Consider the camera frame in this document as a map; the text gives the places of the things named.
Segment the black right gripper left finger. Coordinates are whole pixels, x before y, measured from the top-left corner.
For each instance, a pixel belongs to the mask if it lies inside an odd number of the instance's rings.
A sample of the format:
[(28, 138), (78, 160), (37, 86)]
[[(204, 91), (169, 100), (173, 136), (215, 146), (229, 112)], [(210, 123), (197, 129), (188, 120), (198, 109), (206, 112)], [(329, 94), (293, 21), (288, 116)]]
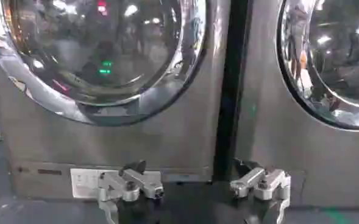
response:
[(145, 160), (128, 163), (119, 171), (102, 172), (98, 178), (97, 202), (107, 223), (119, 223), (118, 203), (135, 203), (142, 195), (153, 202), (164, 197), (162, 174), (146, 171)]

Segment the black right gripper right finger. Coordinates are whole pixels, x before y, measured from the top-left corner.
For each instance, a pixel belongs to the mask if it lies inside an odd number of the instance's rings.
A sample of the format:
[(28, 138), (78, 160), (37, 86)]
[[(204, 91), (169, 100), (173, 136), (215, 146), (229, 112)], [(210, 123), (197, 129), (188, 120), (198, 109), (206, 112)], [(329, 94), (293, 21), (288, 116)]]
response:
[(238, 178), (229, 189), (233, 203), (247, 224), (282, 224), (291, 204), (291, 175), (283, 169), (267, 169), (255, 161), (233, 159)]

